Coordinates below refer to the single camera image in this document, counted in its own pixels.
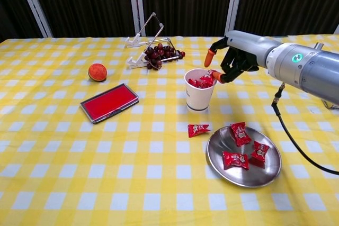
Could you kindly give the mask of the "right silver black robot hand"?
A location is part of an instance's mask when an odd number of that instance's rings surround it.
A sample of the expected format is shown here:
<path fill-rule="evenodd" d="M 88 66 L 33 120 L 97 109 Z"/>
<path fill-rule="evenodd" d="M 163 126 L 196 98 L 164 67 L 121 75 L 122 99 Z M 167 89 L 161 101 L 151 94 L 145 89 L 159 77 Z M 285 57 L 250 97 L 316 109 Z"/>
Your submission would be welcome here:
<path fill-rule="evenodd" d="M 266 37 L 232 30 L 211 45 L 204 66 L 210 66 L 218 50 L 227 48 L 228 51 L 220 64 L 223 72 L 215 72 L 213 75 L 222 84 L 230 83 L 245 71 L 252 72 L 258 71 L 260 67 L 266 68 L 267 56 L 280 45 L 280 42 Z"/>

